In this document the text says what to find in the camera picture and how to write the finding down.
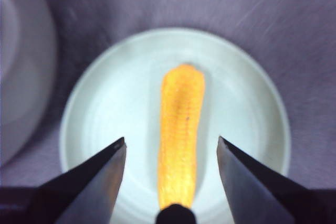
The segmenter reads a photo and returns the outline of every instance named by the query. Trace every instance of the corn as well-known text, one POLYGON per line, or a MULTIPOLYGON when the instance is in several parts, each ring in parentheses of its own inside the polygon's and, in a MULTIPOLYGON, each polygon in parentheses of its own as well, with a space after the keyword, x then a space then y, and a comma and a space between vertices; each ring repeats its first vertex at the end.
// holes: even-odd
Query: corn
POLYGON ((169 71, 161 90, 159 205, 190 208, 196 187, 196 140, 205 82, 190 65, 169 71))

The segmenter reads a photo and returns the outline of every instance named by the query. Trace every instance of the purple fabric surface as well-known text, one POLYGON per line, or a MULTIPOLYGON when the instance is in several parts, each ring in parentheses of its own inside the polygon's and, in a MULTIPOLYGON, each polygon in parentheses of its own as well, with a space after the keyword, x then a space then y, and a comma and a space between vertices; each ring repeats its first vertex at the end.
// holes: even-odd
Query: purple fabric surface
POLYGON ((47 0, 58 76, 36 133, 2 168, 3 185, 38 185, 60 173, 58 130, 68 95, 105 49, 134 33, 192 27, 255 58, 276 84, 291 126, 289 177, 336 188, 336 0, 47 0))

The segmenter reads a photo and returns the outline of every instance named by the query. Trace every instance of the bowl rim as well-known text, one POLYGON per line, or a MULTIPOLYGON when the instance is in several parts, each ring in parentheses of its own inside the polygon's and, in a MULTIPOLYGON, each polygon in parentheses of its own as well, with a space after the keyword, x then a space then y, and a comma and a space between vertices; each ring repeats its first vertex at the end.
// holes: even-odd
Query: bowl rim
POLYGON ((84 73, 81 75, 77 83, 75 84, 74 88, 72 89, 72 92, 68 98, 68 101, 66 103, 64 113, 61 119, 61 125, 60 125, 60 138, 59 138, 59 158, 60 158, 60 165, 61 165, 61 171, 66 172, 70 169, 67 155, 66 155, 66 139, 67 139, 67 126, 69 125, 69 118, 70 113, 72 111, 72 108, 74 107, 74 103, 76 101, 76 98, 78 96, 78 93, 82 86, 87 81, 87 78, 91 75, 92 72, 95 71, 96 67, 101 64, 106 58, 109 57, 111 53, 114 51, 117 51, 120 47, 122 47, 126 43, 131 43, 136 40, 141 40, 146 37, 150 36, 157 36, 160 34, 176 34, 176 33, 182 33, 182 34, 189 34, 189 35, 199 35, 199 36, 205 36, 208 40, 212 40, 216 43, 225 44, 226 47, 231 47, 231 49, 235 51, 239 51, 242 55, 244 55, 244 58, 247 60, 247 62, 261 75, 261 77, 264 79, 266 85, 270 88, 270 92, 273 95, 276 104, 278 105, 279 114, 282 122, 282 128, 283 128, 283 135, 284 135, 284 143, 285 143, 285 150, 284 150, 284 157, 282 161, 282 168, 280 173, 282 175, 288 175, 289 172, 289 164, 290 164, 290 157, 291 157, 291 134, 290 134, 290 126, 289 126, 289 120, 287 116, 287 112, 285 109, 285 105, 282 101, 282 98, 267 74, 267 72, 261 67, 261 65, 250 56, 246 51, 242 50, 232 42, 218 36, 211 34, 207 31, 202 31, 194 28, 184 28, 184 27, 167 27, 167 28, 156 28, 156 29, 150 29, 143 31, 141 33, 137 33, 134 35, 131 35, 130 37, 127 37, 125 39, 122 39, 121 41, 117 42, 116 44, 112 45, 111 47, 107 48, 105 51, 103 51, 91 64, 90 66, 84 71, 84 73))

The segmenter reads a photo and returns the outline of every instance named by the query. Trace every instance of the white bowl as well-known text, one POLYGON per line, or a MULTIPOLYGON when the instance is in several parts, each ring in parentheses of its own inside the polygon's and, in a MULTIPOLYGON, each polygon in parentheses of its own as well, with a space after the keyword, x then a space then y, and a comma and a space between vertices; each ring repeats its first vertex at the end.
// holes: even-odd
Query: white bowl
POLYGON ((45 0, 1 0, 1 164, 28 140, 52 89, 56 37, 45 0))
POLYGON ((111 47, 87 69, 62 119, 63 171, 125 137, 127 160, 113 223, 154 223, 159 212, 160 87, 164 74, 182 63, 204 72, 206 81, 192 207, 198 223, 233 223, 218 172, 219 135, 270 168, 288 171, 290 134, 284 105, 249 55, 202 31, 147 31, 111 47))

